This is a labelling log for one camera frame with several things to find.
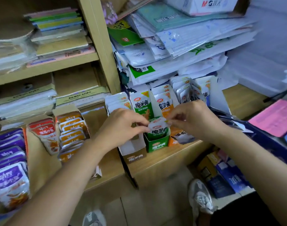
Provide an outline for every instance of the floor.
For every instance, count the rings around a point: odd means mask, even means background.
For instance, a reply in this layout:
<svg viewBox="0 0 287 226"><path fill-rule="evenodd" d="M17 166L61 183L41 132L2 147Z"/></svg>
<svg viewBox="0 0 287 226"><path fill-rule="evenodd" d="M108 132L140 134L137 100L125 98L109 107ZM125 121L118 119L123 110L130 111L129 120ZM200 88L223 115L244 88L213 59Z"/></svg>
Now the floor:
<svg viewBox="0 0 287 226"><path fill-rule="evenodd" d="M192 226L192 210L187 198L187 185L193 179L191 168L184 167L163 183L134 190L101 208L108 226ZM213 199L219 208L242 195L243 191L221 199Z"/></svg>

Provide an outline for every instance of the right hand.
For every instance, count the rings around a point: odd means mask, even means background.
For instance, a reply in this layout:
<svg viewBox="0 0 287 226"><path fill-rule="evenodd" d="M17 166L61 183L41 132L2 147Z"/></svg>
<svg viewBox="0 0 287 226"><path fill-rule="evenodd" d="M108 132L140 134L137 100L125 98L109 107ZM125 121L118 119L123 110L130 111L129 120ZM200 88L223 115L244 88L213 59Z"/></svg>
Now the right hand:
<svg viewBox="0 0 287 226"><path fill-rule="evenodd" d="M168 115L167 120L173 126L186 131L199 140L213 144L216 144L231 129L201 100L176 106Z"/></svg>

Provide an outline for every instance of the pink paper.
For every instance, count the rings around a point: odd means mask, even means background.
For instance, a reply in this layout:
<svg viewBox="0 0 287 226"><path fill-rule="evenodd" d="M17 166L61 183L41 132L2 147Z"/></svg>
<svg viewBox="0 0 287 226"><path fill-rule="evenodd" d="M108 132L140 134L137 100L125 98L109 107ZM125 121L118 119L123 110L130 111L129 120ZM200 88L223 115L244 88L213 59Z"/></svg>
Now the pink paper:
<svg viewBox="0 0 287 226"><path fill-rule="evenodd" d="M287 132L287 101L278 100L249 120L249 123L273 136L282 137Z"/></svg>

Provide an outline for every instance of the finger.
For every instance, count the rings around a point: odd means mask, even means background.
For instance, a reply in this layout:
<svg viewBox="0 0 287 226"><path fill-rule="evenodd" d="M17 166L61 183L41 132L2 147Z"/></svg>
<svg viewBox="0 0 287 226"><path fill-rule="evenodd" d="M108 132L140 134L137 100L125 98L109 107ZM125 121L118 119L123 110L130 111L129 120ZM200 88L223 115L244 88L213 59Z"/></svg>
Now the finger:
<svg viewBox="0 0 287 226"><path fill-rule="evenodd" d="M168 115L167 119L174 119L179 114L185 114L185 103L177 105L176 108L172 110L172 112Z"/></svg>
<svg viewBox="0 0 287 226"><path fill-rule="evenodd" d="M140 133L150 132L151 130L146 126L137 126L133 128L134 136Z"/></svg>
<svg viewBox="0 0 287 226"><path fill-rule="evenodd" d="M177 127L179 129L185 130L187 126L186 121L179 121L179 120L168 120L168 123L174 127Z"/></svg>
<svg viewBox="0 0 287 226"><path fill-rule="evenodd" d="M130 111L130 114L128 114L128 119L130 119L132 123L141 123L143 126L148 126L150 123L143 115L135 113L134 111Z"/></svg>

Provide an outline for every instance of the white sneaker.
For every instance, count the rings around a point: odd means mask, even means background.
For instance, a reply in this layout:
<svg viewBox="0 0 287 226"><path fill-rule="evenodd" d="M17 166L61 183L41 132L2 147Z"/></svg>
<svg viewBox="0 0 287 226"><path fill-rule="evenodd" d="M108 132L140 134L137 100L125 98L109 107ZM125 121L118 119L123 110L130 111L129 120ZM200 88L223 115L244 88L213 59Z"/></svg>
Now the white sneaker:
<svg viewBox="0 0 287 226"><path fill-rule="evenodd" d="M84 217L83 226L106 226L106 219L100 210L95 210Z"/></svg>
<svg viewBox="0 0 287 226"><path fill-rule="evenodd" d="M188 200L192 207L194 222L199 216L199 211L213 214L216 210L212 205L211 196L207 187L199 179L195 179L189 184Z"/></svg>

